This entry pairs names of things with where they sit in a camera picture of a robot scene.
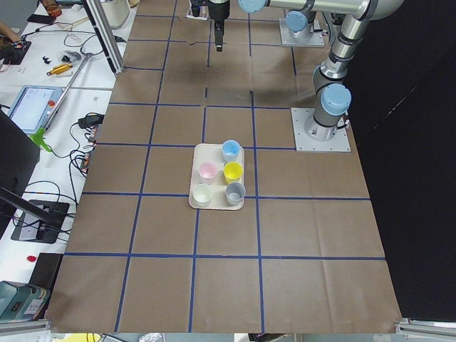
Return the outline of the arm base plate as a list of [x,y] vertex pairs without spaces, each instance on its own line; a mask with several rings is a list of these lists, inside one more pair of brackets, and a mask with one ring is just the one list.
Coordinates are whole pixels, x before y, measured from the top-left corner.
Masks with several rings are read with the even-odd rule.
[[307,48],[323,48],[325,42],[323,39],[323,29],[320,27],[318,19],[299,32],[293,32],[286,25],[285,19],[279,20],[279,28],[281,35],[281,45],[287,47],[307,47]]
[[350,152],[347,129],[341,118],[332,128],[314,120],[314,108],[291,108],[294,141],[298,152]]

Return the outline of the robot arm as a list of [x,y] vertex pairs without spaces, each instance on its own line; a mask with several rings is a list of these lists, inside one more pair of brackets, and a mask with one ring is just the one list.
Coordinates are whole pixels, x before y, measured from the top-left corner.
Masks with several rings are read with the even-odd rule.
[[294,38],[310,38],[314,35],[315,18],[314,11],[289,11],[285,16],[285,24]]
[[340,31],[331,45],[328,57],[313,73],[317,104],[313,115],[304,124],[306,134],[320,142],[329,141],[339,129],[338,122],[346,114],[351,93],[342,85],[348,63],[357,45],[363,40],[370,21],[383,19],[402,5],[402,1],[240,1],[249,14],[266,6],[290,9],[299,14],[330,12],[345,16]]

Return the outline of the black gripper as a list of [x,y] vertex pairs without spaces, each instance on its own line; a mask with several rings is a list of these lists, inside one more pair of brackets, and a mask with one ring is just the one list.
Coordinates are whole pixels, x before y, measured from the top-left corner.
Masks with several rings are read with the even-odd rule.
[[229,17],[229,0],[209,0],[209,17],[215,20],[214,42],[217,52],[223,51],[224,20]]

